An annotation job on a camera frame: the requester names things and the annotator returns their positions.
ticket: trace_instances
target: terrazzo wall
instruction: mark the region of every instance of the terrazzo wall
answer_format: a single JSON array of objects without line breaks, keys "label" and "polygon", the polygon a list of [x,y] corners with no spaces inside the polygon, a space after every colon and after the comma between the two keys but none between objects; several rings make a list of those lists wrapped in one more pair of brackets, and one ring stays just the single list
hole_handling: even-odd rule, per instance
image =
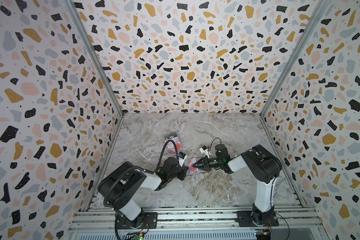
[{"label": "terrazzo wall", "polygon": [[65,238],[115,132],[61,4],[0,1],[0,239]]},{"label": "terrazzo wall", "polygon": [[331,239],[360,239],[360,1],[326,10],[274,101],[265,120],[305,203]]},{"label": "terrazzo wall", "polygon": [[313,0],[77,0],[124,112],[259,112]]}]

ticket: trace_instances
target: marble surface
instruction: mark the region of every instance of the marble surface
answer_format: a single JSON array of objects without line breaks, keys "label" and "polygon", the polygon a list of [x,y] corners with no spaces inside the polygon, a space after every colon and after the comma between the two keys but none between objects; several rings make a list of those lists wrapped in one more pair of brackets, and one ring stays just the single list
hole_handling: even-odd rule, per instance
[{"label": "marble surface", "polygon": [[[128,113],[117,138],[106,169],[110,174],[124,161],[148,170],[154,170],[164,145],[164,136],[176,131],[183,152],[189,158],[201,157],[199,148],[210,146],[219,137],[231,157],[239,155],[256,144],[273,152],[258,114],[157,114]],[[164,154],[162,162],[168,157]],[[153,191],[140,188],[133,199],[141,207],[250,205],[256,197],[256,178],[248,168],[233,174],[222,170],[187,176],[184,181],[172,180],[164,189]],[[99,194],[92,208],[101,208]],[[298,204],[291,192],[284,172],[276,184],[275,204]]]}]

